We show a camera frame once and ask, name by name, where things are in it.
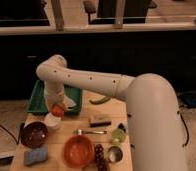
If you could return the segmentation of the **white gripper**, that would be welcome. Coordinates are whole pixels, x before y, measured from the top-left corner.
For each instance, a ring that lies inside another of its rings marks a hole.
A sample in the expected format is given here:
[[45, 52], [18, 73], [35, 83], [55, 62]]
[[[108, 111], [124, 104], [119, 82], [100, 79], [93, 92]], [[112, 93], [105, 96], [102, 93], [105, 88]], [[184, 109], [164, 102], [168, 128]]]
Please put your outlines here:
[[52, 109], [55, 105], [59, 105], [62, 108], [66, 107], [65, 90], [63, 85], [60, 85], [59, 87], [46, 85], [44, 87], [44, 98], [48, 109]]

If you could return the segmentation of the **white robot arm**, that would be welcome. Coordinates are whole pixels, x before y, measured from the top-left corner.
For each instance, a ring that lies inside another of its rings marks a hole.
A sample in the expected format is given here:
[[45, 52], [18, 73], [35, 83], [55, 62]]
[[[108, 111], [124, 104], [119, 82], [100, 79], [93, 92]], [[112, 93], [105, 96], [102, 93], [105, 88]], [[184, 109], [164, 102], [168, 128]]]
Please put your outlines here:
[[39, 64], [36, 74], [49, 105], [61, 100], [63, 85], [125, 102], [133, 171], [188, 171], [177, 96], [164, 77], [72, 70], [60, 55]]

